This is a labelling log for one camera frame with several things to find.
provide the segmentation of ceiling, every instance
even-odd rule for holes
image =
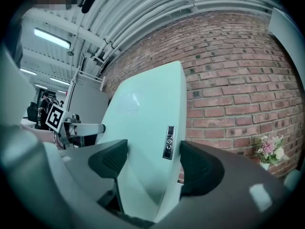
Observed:
[[[273,7],[283,10],[279,0],[96,0],[85,15],[76,5],[71,10],[33,8],[23,17],[21,67],[37,74],[30,79],[33,84],[67,91],[50,77],[70,82],[82,53],[82,70],[99,76],[140,38],[174,20],[211,10],[271,14]],[[70,41],[71,48],[35,36],[34,28]]]

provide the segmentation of brick wall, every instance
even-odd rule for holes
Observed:
[[[284,135],[295,168],[303,139],[303,102],[293,65],[268,32],[269,18],[210,12],[175,21],[138,41],[103,73],[111,96],[125,79],[179,60],[187,81],[188,140],[252,156],[255,138]]]

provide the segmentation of pink flower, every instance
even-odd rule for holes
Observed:
[[[269,142],[265,142],[262,144],[263,154],[268,155],[273,152],[274,145]]]

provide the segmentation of light green panel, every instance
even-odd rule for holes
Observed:
[[[127,139],[129,144],[118,178],[124,212],[151,221],[157,214],[162,217],[169,210],[163,201],[172,202],[180,171],[179,144],[185,139],[186,83],[180,62],[122,82],[102,123],[106,132],[97,143]],[[176,127],[172,160],[163,158],[169,125]]]
[[[0,125],[19,125],[36,91],[3,43],[0,45],[0,61]]]

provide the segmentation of fluorescent light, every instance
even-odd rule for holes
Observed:
[[[29,74],[33,74],[33,75],[37,75],[36,73],[32,72],[32,71],[27,71],[25,69],[20,69],[21,71],[25,72],[25,73],[29,73]]]
[[[46,40],[48,40],[50,42],[53,42],[53,43],[55,43],[57,45],[60,45],[61,47],[64,47],[66,49],[70,49],[70,47],[71,47],[71,42],[66,41],[63,38],[55,36],[55,35],[53,35],[51,33],[46,32],[46,31],[40,30],[38,28],[34,29],[34,34],[36,36],[39,36],[39,37],[41,37],[43,39],[46,39]]]
[[[35,86],[40,87],[40,88],[43,88],[43,89],[48,89],[48,88],[45,87],[45,86],[40,86],[40,85],[37,85],[37,84],[35,84]]]
[[[62,84],[65,84],[65,85],[70,86],[70,83],[63,82],[63,81],[61,81],[61,80],[57,80],[57,79],[54,79],[54,78],[52,78],[52,77],[50,77],[50,79],[51,79],[52,81],[59,82],[59,83],[62,83]]]

